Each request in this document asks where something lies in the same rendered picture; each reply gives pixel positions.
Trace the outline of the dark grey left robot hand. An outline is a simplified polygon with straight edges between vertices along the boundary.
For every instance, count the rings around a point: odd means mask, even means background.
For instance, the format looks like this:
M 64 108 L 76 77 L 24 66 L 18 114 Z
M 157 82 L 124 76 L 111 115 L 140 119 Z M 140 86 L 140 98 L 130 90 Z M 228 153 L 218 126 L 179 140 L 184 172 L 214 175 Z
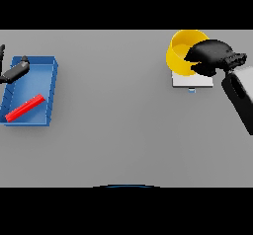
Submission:
M 6 72 L 2 72 L 5 45 L 0 45 L 0 84 L 12 84 L 30 71 L 30 61 L 24 55 L 21 61 Z

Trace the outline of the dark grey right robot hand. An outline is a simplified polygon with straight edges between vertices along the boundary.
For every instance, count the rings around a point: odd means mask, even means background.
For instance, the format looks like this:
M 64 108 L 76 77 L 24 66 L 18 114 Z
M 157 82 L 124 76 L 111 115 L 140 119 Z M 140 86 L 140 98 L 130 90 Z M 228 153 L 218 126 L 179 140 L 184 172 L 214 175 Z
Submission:
M 214 76 L 217 69 L 227 73 L 242 66 L 246 59 L 246 53 L 234 52 L 229 44 L 218 39 L 206 39 L 194 44 L 184 58 L 185 61 L 196 62 L 191 69 L 207 77 Z

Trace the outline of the yellow bowl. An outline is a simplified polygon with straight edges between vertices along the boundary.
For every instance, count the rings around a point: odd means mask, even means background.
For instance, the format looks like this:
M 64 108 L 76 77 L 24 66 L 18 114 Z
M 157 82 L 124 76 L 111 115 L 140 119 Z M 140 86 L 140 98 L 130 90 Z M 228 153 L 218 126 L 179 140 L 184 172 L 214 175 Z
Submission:
M 193 76 L 196 74 L 191 69 L 198 62 L 185 60 L 189 49 L 196 43 L 207 40 L 209 37 L 199 30 L 180 30 L 170 40 L 166 52 L 166 64 L 172 72 L 181 76 Z

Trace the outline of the pale square measuring scale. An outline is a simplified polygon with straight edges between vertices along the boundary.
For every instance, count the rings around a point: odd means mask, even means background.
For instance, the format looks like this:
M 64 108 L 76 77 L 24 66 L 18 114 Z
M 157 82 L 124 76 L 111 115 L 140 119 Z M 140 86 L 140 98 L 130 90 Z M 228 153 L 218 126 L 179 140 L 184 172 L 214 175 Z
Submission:
M 189 93 L 195 93 L 197 88 L 213 87 L 213 80 L 211 77 L 199 74 L 183 76 L 175 72 L 171 72 L 171 78 L 173 88 L 185 88 Z

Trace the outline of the red beaker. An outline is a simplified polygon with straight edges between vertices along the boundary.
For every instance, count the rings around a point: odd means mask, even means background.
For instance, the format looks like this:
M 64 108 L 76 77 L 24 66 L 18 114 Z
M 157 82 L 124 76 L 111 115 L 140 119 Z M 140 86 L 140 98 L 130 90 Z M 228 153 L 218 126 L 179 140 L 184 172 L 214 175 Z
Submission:
M 17 108 L 12 110 L 11 112 L 5 115 L 5 119 L 7 122 L 14 121 L 15 119 L 19 118 L 20 116 L 26 114 L 28 111 L 33 109 L 34 107 L 38 106 L 39 104 L 43 103 L 45 98 L 42 94 L 37 94 L 36 96 L 32 97 L 28 101 L 25 101 Z

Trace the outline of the blue tray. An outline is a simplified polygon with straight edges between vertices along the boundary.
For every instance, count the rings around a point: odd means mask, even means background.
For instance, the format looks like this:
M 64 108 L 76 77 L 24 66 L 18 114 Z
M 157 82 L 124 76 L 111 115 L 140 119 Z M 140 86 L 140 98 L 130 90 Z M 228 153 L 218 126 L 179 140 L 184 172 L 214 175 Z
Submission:
M 12 84 L 6 84 L 0 104 L 0 124 L 6 126 L 49 126 L 58 64 L 54 56 L 29 56 L 30 71 Z M 44 101 L 33 109 L 7 122 L 5 115 L 37 94 Z

